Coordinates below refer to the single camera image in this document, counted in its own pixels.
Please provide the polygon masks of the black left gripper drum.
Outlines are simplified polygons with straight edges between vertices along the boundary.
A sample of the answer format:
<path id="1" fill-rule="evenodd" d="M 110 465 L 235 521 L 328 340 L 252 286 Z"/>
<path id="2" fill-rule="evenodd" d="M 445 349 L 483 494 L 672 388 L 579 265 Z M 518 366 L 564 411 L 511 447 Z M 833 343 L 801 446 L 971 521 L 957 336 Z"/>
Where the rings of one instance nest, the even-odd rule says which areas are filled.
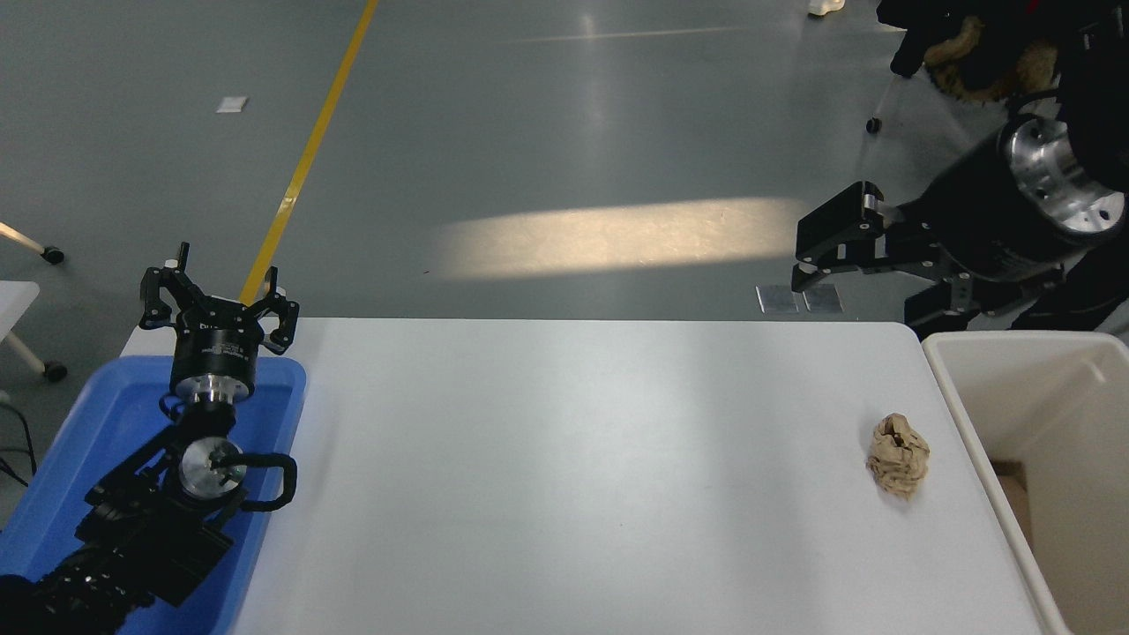
<path id="1" fill-rule="evenodd" d="M 265 338 L 261 327 L 250 322 L 215 327 L 209 323 L 175 323 L 175 349 L 170 382 L 185 379 L 238 379 L 253 383 L 257 379 L 259 346 Z"/>

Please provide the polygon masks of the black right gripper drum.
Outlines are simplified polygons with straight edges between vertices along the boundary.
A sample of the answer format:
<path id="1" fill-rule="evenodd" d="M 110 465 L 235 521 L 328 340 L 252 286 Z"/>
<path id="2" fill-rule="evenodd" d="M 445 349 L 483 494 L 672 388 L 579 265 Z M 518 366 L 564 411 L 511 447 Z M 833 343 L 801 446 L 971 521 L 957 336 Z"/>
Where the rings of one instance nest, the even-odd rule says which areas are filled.
<path id="1" fill-rule="evenodd" d="M 965 153 L 912 201 L 912 218 L 977 278 L 1017 282 L 1089 250 L 1019 192 L 996 139 Z"/>

